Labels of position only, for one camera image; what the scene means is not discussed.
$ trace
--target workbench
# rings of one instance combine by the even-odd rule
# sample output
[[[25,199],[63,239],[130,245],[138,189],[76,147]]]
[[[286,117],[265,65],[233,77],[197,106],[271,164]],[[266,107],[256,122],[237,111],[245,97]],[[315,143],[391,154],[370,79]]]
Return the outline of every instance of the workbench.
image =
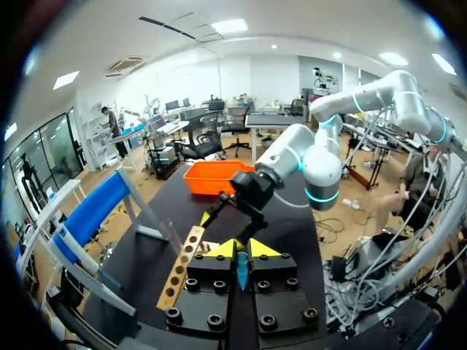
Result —
[[[164,225],[177,232],[181,242],[185,241],[193,225],[199,225],[203,212],[217,199],[216,196],[191,194],[183,179],[188,169],[188,166],[181,166],[175,171],[148,203]],[[295,174],[285,189],[278,193],[285,200],[296,204],[308,201],[301,173]],[[326,336],[323,266],[312,210],[292,209],[273,197],[263,213],[269,227],[258,232],[255,238],[278,252],[292,255],[306,297],[320,315],[312,338]],[[142,225],[148,225],[149,222],[145,221],[144,216],[139,218]],[[207,228],[203,239],[223,243],[238,235],[249,221],[249,217],[234,207],[226,206]],[[170,245],[136,235],[134,227],[130,227],[120,239],[113,255],[104,263],[104,270],[123,285],[124,290],[109,287],[137,309],[136,316],[130,317],[91,295],[83,311],[85,320],[114,343],[134,334],[138,321],[166,329],[166,316],[155,304],[176,258],[177,253]],[[256,349],[258,338],[252,296],[243,292],[238,282],[233,305],[230,349]]]

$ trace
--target black metal plate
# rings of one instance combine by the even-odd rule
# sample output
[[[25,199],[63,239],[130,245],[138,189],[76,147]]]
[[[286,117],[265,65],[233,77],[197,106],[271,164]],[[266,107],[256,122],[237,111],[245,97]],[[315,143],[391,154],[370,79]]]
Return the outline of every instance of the black metal plate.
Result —
[[[221,331],[211,330],[208,327],[207,318],[209,315],[219,315],[227,324],[228,297],[228,294],[189,292],[184,289],[174,306],[182,312],[183,323],[177,325],[168,322],[169,329],[201,337],[224,338],[225,328]]]
[[[258,330],[261,335],[276,335],[278,333],[314,328],[314,325],[305,323],[302,318],[302,311],[312,306],[301,289],[270,294],[256,294],[255,304]],[[260,317],[267,314],[276,318],[277,328],[275,330],[265,331],[260,327]]]

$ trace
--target electronic device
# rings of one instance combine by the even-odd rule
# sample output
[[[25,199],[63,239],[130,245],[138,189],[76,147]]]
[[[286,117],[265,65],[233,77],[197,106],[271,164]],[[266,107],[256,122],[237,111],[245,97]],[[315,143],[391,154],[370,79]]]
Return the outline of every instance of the electronic device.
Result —
[[[175,101],[172,101],[172,102],[167,102],[166,103],[166,111],[167,113],[169,113],[169,111],[173,110],[173,109],[177,109],[177,108],[180,108],[180,105],[178,103],[178,100],[175,100]]]

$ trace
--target wooden board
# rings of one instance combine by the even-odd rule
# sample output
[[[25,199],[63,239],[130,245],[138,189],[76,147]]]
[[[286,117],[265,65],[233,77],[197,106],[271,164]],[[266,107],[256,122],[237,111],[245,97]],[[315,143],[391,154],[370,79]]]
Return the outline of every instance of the wooden board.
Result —
[[[183,285],[185,284],[187,266],[195,252],[198,250],[203,233],[204,229],[202,227],[193,226],[191,228],[188,237],[182,246],[180,255],[175,260],[175,264],[170,271],[165,285],[163,286],[156,308],[167,311],[175,305],[175,302],[182,291]]]

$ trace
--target blue panel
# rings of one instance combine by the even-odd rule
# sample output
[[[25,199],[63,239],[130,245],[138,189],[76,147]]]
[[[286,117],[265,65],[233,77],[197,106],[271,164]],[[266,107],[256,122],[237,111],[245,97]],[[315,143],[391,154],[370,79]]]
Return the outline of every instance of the blue panel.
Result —
[[[80,246],[84,246],[89,242],[107,215],[129,193],[130,190],[120,174],[117,171],[114,172],[72,212],[65,221],[65,227]],[[76,255],[73,254],[58,234],[55,235],[53,241],[68,260],[72,263],[76,261]]]

